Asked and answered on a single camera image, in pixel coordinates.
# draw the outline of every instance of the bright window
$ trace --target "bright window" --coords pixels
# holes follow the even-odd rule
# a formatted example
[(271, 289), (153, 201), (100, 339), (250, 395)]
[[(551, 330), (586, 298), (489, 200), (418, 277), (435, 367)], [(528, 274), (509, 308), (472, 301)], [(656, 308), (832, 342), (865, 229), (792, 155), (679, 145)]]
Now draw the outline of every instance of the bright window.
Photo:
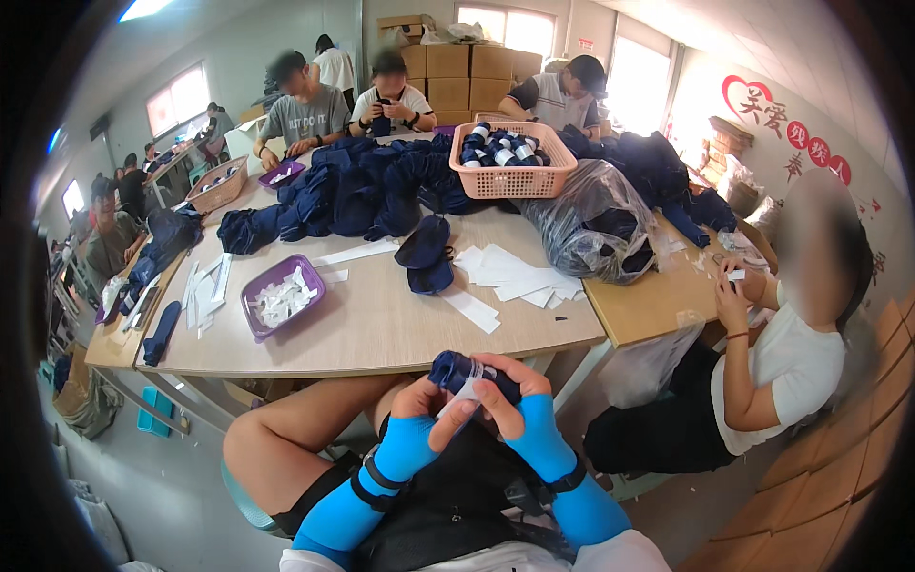
[(555, 21), (552, 16), (463, 5), (457, 8), (457, 21), (462, 24), (479, 22), (491, 40), (504, 43), (506, 48), (531, 51), (544, 59), (553, 55)]
[(80, 192), (80, 186), (76, 184), (76, 179), (72, 180), (67, 186), (67, 190), (63, 191), (63, 210), (67, 213), (67, 220), (73, 218), (73, 211), (79, 212), (86, 206), (86, 203), (82, 200), (82, 193)]
[(153, 137), (159, 137), (207, 111), (209, 103), (210, 90), (203, 76), (203, 66), (185, 71), (146, 102)]
[(671, 59), (617, 36), (607, 82), (607, 107), (626, 131), (648, 136), (661, 126)]

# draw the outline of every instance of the floor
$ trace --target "floor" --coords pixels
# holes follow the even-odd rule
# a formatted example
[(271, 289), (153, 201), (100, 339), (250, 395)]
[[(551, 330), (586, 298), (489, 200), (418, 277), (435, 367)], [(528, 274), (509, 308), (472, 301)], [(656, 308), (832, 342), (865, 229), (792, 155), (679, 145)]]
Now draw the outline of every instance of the floor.
[[(78, 338), (86, 343), (89, 335), (83, 328)], [(561, 369), (555, 363), (550, 374)], [(145, 381), (130, 372), (121, 379), (136, 391)], [(222, 484), (222, 435), (216, 429), (191, 419), (188, 437), (174, 431), (168, 439), (155, 437), (136, 429), (137, 407), (125, 401), (113, 425), (89, 441), (60, 421), (49, 388), (39, 385), (45, 416), (58, 424), (67, 446), (70, 476), (88, 481), (108, 502), (135, 560), (166, 572), (276, 570), (290, 541), (253, 529), (235, 508)], [(348, 433), (364, 431), (371, 430), (361, 420)], [(743, 506), (784, 441), (772, 439), (712, 473), (675, 476), (622, 505), (633, 526), (676, 566)]]

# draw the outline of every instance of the white shirt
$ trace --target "white shirt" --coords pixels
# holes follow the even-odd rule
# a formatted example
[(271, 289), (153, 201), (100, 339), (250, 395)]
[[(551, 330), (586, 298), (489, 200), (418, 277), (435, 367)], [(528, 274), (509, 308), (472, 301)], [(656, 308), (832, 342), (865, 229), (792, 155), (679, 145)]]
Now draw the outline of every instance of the white shirt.
[[(359, 121), (371, 105), (381, 99), (378, 96), (378, 90), (371, 88), (362, 93), (359, 96), (359, 99), (356, 100), (356, 105), (352, 110), (352, 120)], [(404, 92), (401, 93), (400, 103), (406, 105), (411, 110), (419, 112), (420, 115), (425, 115), (432, 111), (432, 108), (429, 106), (429, 102), (425, 100), (425, 96), (422, 92), (417, 90), (410, 84), (404, 86)], [(405, 135), (412, 133), (413, 129), (408, 129), (404, 125), (403, 119), (392, 119), (391, 120), (391, 133), (390, 135)]]
[[(537, 545), (506, 542), (422, 568), (429, 572), (670, 572), (661, 551), (642, 533), (627, 530), (599, 545), (583, 546), (574, 566)], [(286, 549), (280, 572), (343, 572), (329, 558)]]
[(839, 384), (845, 344), (838, 332), (822, 333), (808, 326), (785, 299), (779, 282), (779, 311), (749, 350), (749, 374), (757, 388), (772, 384), (779, 425), (761, 431), (735, 431), (725, 423), (725, 358), (712, 371), (712, 406), (718, 431), (731, 455), (775, 437), (788, 426), (815, 413)]
[(328, 48), (315, 57), (315, 63), (321, 68), (318, 81), (324, 85), (332, 85), (341, 92), (353, 88), (350, 54), (342, 49)]

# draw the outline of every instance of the red heart logo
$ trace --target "red heart logo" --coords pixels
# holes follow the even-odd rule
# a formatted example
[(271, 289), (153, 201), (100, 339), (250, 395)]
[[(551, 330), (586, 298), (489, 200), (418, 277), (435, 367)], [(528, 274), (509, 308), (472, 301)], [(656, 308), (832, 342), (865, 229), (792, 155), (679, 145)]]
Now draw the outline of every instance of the red heart logo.
[(759, 88), (759, 90), (762, 92), (762, 94), (764, 96), (766, 96), (766, 100), (769, 102), (772, 101), (772, 92), (769, 91), (769, 88), (766, 87), (765, 83), (759, 83), (758, 81), (751, 81), (750, 83), (747, 83), (743, 80), (743, 78), (741, 78), (740, 76), (737, 76), (737, 75), (729, 75), (725, 78), (724, 81), (721, 82), (721, 94), (725, 97), (725, 103), (727, 103), (728, 109), (730, 109), (731, 112), (734, 115), (736, 115), (737, 118), (742, 123), (746, 123), (744, 121), (743, 115), (741, 115), (740, 113), (737, 112), (737, 110), (734, 109), (734, 105), (731, 104), (731, 100), (727, 96), (727, 90), (731, 87), (731, 84), (735, 83), (735, 82), (743, 83), (745, 86), (747, 86), (747, 89), (749, 89), (751, 87)]

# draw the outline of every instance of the cap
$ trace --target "cap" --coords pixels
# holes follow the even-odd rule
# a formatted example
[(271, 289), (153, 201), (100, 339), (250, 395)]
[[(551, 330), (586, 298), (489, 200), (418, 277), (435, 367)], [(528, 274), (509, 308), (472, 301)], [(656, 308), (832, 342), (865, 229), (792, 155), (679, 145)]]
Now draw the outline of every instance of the cap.
[(306, 63), (301, 52), (290, 49), (277, 56), (274, 62), (267, 66), (267, 75), (276, 83), (284, 83), (293, 72), (304, 68)]
[(573, 78), (581, 81), (581, 87), (586, 92), (602, 93), (607, 88), (607, 75), (604, 67), (597, 58), (592, 56), (578, 56), (565, 66)]

